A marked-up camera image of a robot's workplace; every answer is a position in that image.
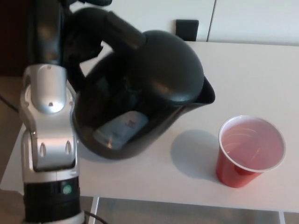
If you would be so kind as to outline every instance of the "cup rim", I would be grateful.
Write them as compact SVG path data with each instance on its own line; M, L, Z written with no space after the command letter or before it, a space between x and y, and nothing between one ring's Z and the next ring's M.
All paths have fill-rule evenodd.
M235 120L235 119L239 119L239 118L251 118L251 119L256 119L256 120L265 122L265 123L269 124L270 126L272 126L273 128L276 129L276 131L277 131L277 133L279 134L280 139L281 139L281 141L282 141L282 144L283 144L283 150L284 150L284 154L283 154L283 156L281 157L280 161L279 161L276 165L274 165L273 167L270 167L270 168L268 168L268 169L250 169L250 168L247 168L247 167L245 167L245 166L242 166L242 165L238 164L236 161L234 161L234 160L227 154L227 152L224 150L224 147L223 147L223 145L222 145L222 141L221 141L221 139L222 139L223 129L225 128L225 126L226 126L228 123L230 123L231 121L233 121L233 120ZM268 122L267 120L262 119L262 118L259 118L259 117L256 117L256 116L251 116L251 115L239 115L239 116L235 116L235 117L233 117L233 118L230 118L230 119L226 120L226 121L223 123L223 125L221 126L220 130L219 130L218 141L219 141L220 148L221 148L222 152L224 153L224 155L225 155L225 156L226 156L226 157L227 157L233 164L235 164L236 166L238 166L238 167L240 167L240 168L242 168L242 169L244 169L244 170L247 170L247 171L249 171L249 172L254 172L254 173L264 173L264 172L266 172L266 171L273 170L273 169L277 168L277 167L282 163L282 161L285 159L285 155L286 155L285 139L284 139L282 133L279 131L279 129L278 129L275 125L273 125L272 123Z

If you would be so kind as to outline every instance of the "black cable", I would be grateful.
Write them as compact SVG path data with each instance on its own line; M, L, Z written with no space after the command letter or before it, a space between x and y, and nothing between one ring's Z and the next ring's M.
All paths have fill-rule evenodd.
M3 96L0 95L0 100L5 103L6 106L8 106L10 109L14 110L16 113L19 113L18 108L16 108L14 105L12 105L8 100L6 100Z
M104 219L102 219L101 217L96 216L96 215L93 214L93 213L90 213L90 212L88 212L88 211L84 211L84 213L85 213L85 215L87 215L87 216L91 216L91 217L95 218L96 220L100 221L100 222L103 223L103 224L108 224L108 222L106 222Z
M112 3L112 0L79 0L82 3L89 3L96 6L109 6Z

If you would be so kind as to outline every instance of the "table leg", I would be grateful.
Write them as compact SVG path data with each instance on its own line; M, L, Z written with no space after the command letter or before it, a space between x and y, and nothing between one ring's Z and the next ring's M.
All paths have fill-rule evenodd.
M99 197L93 197L93 203L90 212L95 215L97 214L98 211L99 200L100 200ZM88 224L95 224L95 218L89 217Z
M279 211L279 220L280 220L280 224L285 224L285 214L283 211Z

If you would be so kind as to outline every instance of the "white wall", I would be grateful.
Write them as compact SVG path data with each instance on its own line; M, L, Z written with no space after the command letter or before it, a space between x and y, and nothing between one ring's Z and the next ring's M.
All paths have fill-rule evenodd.
M90 5L75 3L71 10L86 6ZM197 40L206 41L213 6L214 0L113 0L105 9L114 11L141 31L160 29L171 32L174 20L197 19Z
M217 0L209 41L299 45L299 0Z

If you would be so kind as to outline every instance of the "green indicator light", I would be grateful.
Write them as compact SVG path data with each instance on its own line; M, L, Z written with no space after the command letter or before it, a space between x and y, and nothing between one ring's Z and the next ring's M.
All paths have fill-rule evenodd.
M71 193L71 186L70 185L65 185L62 192L65 194L65 195L68 195Z

